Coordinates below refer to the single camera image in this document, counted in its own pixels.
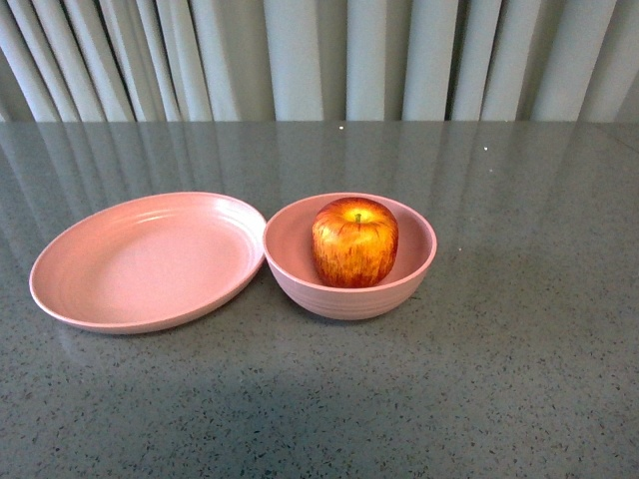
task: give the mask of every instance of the plate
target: plate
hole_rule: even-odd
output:
[[[170,193],[96,213],[55,238],[29,277],[36,303],[114,334],[183,324],[238,294],[264,261],[266,221],[212,193]]]

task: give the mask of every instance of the bowl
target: bowl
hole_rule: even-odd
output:
[[[312,226],[318,211],[343,197],[364,197],[382,203],[397,219],[399,242],[395,264],[372,287],[324,285],[313,260]],[[406,301],[421,284],[437,250],[432,226],[402,203],[364,193],[330,193],[305,198],[279,210],[264,231],[265,256],[284,292],[301,307],[331,319],[369,319]]]

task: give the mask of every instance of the white curtain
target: white curtain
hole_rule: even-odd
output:
[[[0,0],[0,121],[639,120],[637,0]]]

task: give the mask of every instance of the gray countertop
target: gray countertop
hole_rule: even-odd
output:
[[[437,257],[367,321],[306,312],[266,264],[156,333],[37,307],[56,235],[173,191],[267,219],[382,195],[432,223]],[[638,244],[637,126],[1,125],[0,476],[639,477]]]

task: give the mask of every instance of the red apple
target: red apple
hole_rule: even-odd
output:
[[[370,287],[395,263],[399,231],[392,212],[362,197],[335,200],[313,223],[313,258],[321,281],[333,287]]]

